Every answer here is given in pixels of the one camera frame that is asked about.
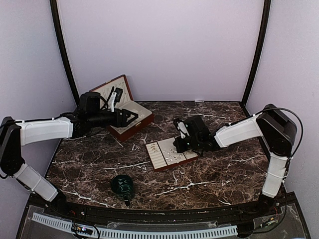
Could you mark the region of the red jewelry tray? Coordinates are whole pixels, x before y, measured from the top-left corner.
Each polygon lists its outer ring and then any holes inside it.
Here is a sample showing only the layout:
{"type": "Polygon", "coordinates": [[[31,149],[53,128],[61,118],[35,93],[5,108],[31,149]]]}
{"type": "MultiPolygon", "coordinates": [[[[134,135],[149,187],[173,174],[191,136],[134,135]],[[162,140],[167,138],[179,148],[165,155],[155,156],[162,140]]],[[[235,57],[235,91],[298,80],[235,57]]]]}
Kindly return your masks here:
{"type": "Polygon", "coordinates": [[[173,144],[174,140],[175,138],[172,137],[146,144],[155,172],[164,171],[198,159],[198,155],[191,150],[178,153],[173,144]]]}

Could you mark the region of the dark green glass mug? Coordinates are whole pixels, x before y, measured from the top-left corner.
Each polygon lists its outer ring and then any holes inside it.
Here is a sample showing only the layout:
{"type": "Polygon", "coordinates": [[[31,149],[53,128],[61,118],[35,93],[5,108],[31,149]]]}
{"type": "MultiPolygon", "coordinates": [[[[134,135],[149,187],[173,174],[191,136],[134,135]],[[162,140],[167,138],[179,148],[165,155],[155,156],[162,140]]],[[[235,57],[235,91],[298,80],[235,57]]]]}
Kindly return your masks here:
{"type": "Polygon", "coordinates": [[[132,178],[125,174],[117,175],[111,180],[110,186],[118,199],[124,201],[125,205],[129,207],[135,195],[132,178]]]}

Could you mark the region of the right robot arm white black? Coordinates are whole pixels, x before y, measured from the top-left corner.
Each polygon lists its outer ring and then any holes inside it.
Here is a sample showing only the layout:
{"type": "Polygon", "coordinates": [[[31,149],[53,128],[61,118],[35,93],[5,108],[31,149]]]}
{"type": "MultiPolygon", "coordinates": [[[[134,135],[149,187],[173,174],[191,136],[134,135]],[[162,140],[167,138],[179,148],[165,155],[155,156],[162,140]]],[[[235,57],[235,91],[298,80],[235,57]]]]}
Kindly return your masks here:
{"type": "Polygon", "coordinates": [[[297,126],[286,113],[295,114],[292,110],[268,104],[261,111],[228,123],[215,132],[210,132],[199,115],[186,120],[175,118],[173,124],[180,136],[175,138],[173,145],[178,153],[192,150],[202,155],[203,152],[218,151],[251,138],[261,138],[266,144],[270,162],[261,192],[265,197],[255,204],[254,211],[259,216],[265,216],[273,209],[272,199],[277,196],[299,148],[295,144],[297,126]]]}

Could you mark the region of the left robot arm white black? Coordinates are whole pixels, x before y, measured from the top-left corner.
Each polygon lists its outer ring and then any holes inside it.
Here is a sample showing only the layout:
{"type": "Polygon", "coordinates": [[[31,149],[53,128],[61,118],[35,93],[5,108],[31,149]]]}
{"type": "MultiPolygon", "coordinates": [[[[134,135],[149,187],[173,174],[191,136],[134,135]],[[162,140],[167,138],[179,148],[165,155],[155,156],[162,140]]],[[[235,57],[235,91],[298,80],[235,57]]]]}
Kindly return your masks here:
{"type": "Polygon", "coordinates": [[[59,217],[66,217],[70,213],[70,205],[63,201],[64,194],[25,161],[22,148],[47,141],[81,138],[96,127],[127,127],[139,115],[115,107],[121,95],[119,88],[111,92],[107,99],[98,92],[86,92],[81,95],[75,111],[52,118],[17,120],[5,117],[0,125],[1,179],[16,179],[51,203],[52,211],[59,217]]]}

